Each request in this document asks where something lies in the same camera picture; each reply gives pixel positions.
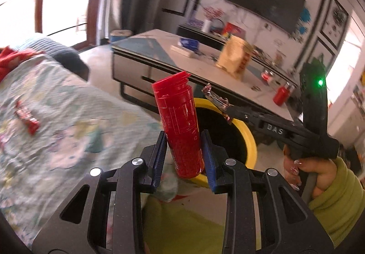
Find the green sleeve forearm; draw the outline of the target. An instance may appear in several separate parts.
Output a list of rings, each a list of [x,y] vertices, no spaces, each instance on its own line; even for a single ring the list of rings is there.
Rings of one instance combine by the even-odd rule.
[[[336,158],[336,177],[309,209],[337,247],[345,240],[364,211],[364,189],[357,176],[341,158]]]

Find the right hand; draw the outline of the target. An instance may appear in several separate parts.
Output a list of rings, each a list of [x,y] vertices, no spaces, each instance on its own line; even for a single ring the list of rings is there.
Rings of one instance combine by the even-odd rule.
[[[336,178],[337,166],[332,160],[319,157],[293,160],[291,158],[291,151],[287,145],[283,147],[283,155],[284,178],[296,191],[300,189],[303,182],[300,178],[300,171],[309,174],[315,173],[317,175],[317,181],[311,196],[312,200],[326,191]]]

